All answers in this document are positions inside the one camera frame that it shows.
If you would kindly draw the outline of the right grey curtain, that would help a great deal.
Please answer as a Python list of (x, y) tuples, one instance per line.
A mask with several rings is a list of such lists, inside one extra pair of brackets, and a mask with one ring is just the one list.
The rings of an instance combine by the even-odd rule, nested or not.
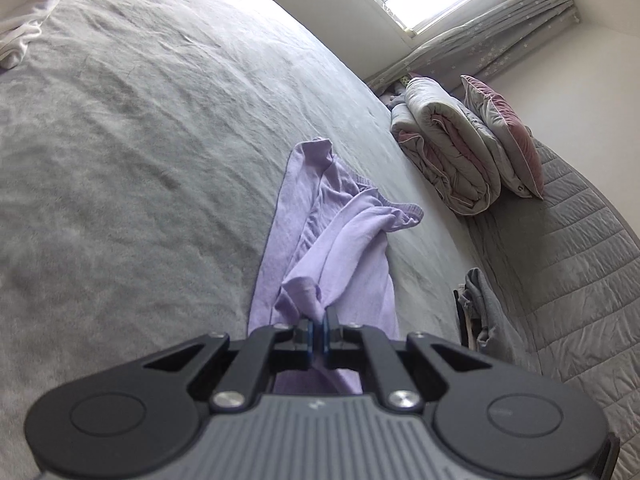
[(461, 93), (461, 77), (486, 81), (578, 24), (574, 0), (506, 0), (446, 30), (367, 80), (382, 94), (405, 76), (425, 76)]

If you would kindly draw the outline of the grey bed sheet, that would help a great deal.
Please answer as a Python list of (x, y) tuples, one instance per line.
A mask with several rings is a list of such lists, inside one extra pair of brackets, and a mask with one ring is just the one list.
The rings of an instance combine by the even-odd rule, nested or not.
[(1, 474), (63, 382), (208, 330), (245, 333), (292, 148), (329, 139), (396, 203), (403, 333), (458, 336), (468, 231), (369, 88), (272, 0), (61, 0), (1, 77)]

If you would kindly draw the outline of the grey pink pillow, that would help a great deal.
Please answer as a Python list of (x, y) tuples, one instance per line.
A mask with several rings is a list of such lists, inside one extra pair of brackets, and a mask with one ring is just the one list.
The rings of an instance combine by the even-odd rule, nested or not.
[(536, 198), (544, 198), (544, 174), (532, 135), (508, 101), (483, 81), (461, 76), (464, 104), (494, 134), (515, 174)]

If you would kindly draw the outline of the purple pants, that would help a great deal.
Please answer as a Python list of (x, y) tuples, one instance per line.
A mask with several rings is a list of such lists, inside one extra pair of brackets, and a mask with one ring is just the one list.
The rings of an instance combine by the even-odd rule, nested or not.
[(393, 203), (317, 139), (292, 149), (250, 304), (248, 327), (316, 325), (332, 308), (343, 324), (399, 336), (386, 257), (391, 232), (423, 218), (416, 204)]

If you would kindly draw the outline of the rolled grey pink quilt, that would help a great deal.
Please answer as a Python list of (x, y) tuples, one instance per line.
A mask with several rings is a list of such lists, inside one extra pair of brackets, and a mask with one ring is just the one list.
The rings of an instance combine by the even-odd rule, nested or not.
[(431, 78), (414, 77), (392, 109), (390, 133), (455, 214), (475, 216), (501, 193), (501, 177), (470, 111)]

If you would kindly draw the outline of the folded grey garment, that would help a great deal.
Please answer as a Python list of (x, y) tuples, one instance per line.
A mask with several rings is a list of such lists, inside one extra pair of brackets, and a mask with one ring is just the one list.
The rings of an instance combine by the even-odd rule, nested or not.
[(503, 362), (534, 370), (524, 339), (506, 316), (480, 268), (466, 272), (454, 290), (463, 347)]

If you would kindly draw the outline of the white jacket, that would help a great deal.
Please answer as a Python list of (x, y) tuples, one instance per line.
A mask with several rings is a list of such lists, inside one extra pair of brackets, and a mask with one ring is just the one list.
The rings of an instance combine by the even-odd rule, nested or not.
[(23, 61), (29, 44), (42, 33), (61, 0), (1, 0), (1, 68), (12, 70)]

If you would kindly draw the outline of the grey quilted headboard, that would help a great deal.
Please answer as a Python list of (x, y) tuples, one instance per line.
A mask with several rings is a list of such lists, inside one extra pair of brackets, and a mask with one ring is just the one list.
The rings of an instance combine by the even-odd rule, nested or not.
[(639, 239), (582, 174), (541, 142), (544, 196), (504, 192), (468, 226), (491, 286), (544, 376), (604, 409), (639, 443)]

